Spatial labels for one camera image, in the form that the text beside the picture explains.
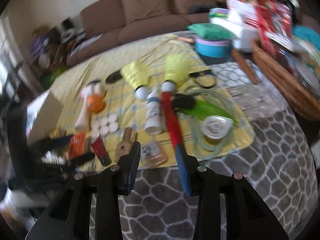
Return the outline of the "white foam block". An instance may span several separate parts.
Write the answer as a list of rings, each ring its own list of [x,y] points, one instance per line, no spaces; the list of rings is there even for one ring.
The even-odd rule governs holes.
[[[225,18],[213,18],[213,24],[220,25],[230,31],[235,38],[233,38],[233,47],[244,53],[252,52],[251,40],[259,37],[258,30],[250,25],[238,25],[230,22]]]

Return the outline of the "wicker basket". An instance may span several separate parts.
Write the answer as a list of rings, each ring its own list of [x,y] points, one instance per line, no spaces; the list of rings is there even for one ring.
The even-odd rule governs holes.
[[[261,48],[258,38],[250,41],[255,64],[281,92],[291,108],[309,121],[320,119],[319,101],[304,88],[282,65]]]

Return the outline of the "white tealight candle pack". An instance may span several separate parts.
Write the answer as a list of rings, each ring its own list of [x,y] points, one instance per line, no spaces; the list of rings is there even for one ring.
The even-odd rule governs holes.
[[[109,116],[102,118],[100,121],[95,121],[91,124],[91,137],[104,137],[108,134],[116,133],[119,129],[118,115],[111,113]]]

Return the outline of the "orange packet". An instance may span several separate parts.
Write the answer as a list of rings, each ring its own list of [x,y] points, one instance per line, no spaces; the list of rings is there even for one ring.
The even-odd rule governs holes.
[[[87,151],[86,132],[81,132],[71,137],[68,150],[68,159],[74,159]]]

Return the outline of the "blue round container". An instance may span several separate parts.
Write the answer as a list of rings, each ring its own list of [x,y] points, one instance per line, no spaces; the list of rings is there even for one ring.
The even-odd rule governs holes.
[[[195,50],[203,56],[222,58],[228,57],[231,53],[231,40],[210,41],[195,36]]]

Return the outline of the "green cloth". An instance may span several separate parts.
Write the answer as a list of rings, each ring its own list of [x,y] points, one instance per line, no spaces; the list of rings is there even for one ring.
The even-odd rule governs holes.
[[[217,24],[197,23],[189,25],[187,28],[204,40],[218,41],[235,38],[235,35],[231,31]]]

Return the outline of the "white cardboard box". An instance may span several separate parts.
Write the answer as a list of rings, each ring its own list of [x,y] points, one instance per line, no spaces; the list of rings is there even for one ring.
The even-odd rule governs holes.
[[[28,146],[49,137],[56,126],[63,105],[50,89],[27,106],[26,137]]]

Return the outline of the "brown sofa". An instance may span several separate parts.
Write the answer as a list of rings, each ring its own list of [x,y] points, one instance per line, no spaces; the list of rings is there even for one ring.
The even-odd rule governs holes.
[[[85,39],[67,57],[75,66],[136,40],[207,23],[216,0],[99,0],[80,12]]]

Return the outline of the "white spray bottle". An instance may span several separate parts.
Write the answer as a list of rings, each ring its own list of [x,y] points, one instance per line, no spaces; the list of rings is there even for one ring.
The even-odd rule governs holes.
[[[153,89],[146,100],[146,122],[144,129],[150,135],[159,135],[163,131],[161,98],[157,88]]]

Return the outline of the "green leaf shaped item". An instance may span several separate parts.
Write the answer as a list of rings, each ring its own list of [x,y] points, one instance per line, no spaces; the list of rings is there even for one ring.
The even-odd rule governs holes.
[[[183,109],[183,112],[190,116],[195,116],[200,120],[204,120],[209,116],[221,116],[224,118],[232,119],[233,122],[237,125],[239,122],[236,120],[234,116],[226,112],[224,109],[219,106],[209,103],[207,101],[195,100],[195,106],[192,109]]]

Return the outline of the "black round lid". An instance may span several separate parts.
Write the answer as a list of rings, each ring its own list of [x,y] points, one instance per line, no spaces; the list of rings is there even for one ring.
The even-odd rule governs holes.
[[[193,109],[195,105],[194,97],[187,94],[176,94],[172,100],[173,109]]]

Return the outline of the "left yellow shuttlecock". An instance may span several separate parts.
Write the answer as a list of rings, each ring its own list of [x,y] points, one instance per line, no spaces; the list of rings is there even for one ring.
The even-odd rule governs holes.
[[[149,71],[147,66],[138,61],[132,61],[120,71],[123,79],[133,88],[136,98],[146,100],[149,93]]]

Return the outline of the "orange ball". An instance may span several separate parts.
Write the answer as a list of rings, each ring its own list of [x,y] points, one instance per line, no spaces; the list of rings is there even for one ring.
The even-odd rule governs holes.
[[[86,106],[89,112],[100,113],[106,107],[106,103],[101,95],[93,94],[87,98]]]

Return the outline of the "round silver tin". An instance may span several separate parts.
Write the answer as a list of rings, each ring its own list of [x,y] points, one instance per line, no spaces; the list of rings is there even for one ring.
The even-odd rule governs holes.
[[[209,139],[220,140],[228,135],[233,125],[232,119],[214,115],[203,120],[201,131]]]

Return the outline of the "black round coaster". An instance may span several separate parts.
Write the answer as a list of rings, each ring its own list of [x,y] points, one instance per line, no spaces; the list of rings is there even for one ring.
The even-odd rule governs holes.
[[[106,78],[105,82],[106,82],[107,84],[113,84],[113,83],[118,82],[118,81],[121,80],[122,78],[123,78],[123,77],[122,77],[122,75],[121,75],[121,73],[120,73],[120,70],[118,70],[118,71],[110,74],[110,75]]]

